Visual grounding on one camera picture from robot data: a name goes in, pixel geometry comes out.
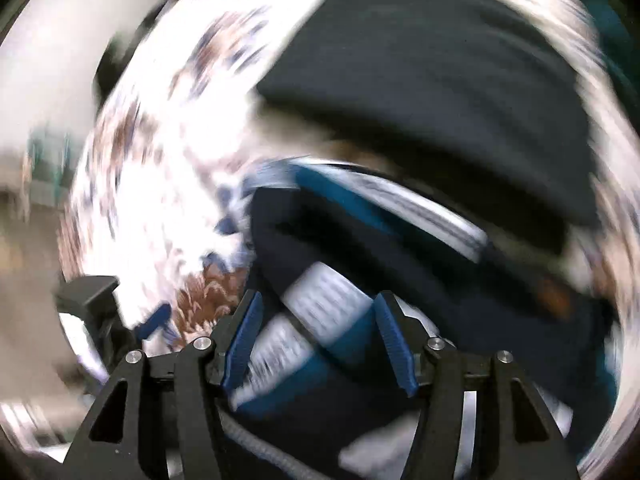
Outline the striped knit sweater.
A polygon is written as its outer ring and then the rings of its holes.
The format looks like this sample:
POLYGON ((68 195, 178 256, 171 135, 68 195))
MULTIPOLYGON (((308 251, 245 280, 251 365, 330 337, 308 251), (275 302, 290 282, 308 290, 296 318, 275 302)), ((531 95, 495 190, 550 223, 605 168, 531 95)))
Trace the striped knit sweater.
POLYGON ((221 385, 233 417, 334 479, 573 479, 612 413, 605 301, 356 167, 252 170, 221 385))

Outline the folded black garment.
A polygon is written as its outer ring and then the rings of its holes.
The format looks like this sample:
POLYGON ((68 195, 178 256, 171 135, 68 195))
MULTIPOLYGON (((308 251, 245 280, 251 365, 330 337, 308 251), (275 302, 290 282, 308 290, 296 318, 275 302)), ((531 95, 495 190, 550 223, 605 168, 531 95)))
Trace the folded black garment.
POLYGON ((559 252, 599 224, 577 77, 498 0, 323 0, 258 93, 559 252))

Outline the floral bed blanket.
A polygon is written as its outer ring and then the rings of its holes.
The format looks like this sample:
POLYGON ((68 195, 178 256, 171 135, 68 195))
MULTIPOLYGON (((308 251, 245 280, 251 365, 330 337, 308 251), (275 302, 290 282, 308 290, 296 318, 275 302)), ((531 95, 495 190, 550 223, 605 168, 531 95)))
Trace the floral bed blanket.
MULTIPOLYGON (((579 0, 499 0, 520 12, 578 73, 597 155, 604 228, 572 234, 560 267, 579 284, 602 282, 620 315, 613 350, 639 361, 639 141, 614 96, 579 0)), ((328 135, 258 110, 254 88, 320 0, 179 0, 142 41, 85 142, 63 214, 63 275, 111 274, 126 326, 162 302, 174 314, 164 353, 213 327, 196 293, 202 262, 242 262, 224 235, 222 193, 258 162, 329 155, 328 135)))

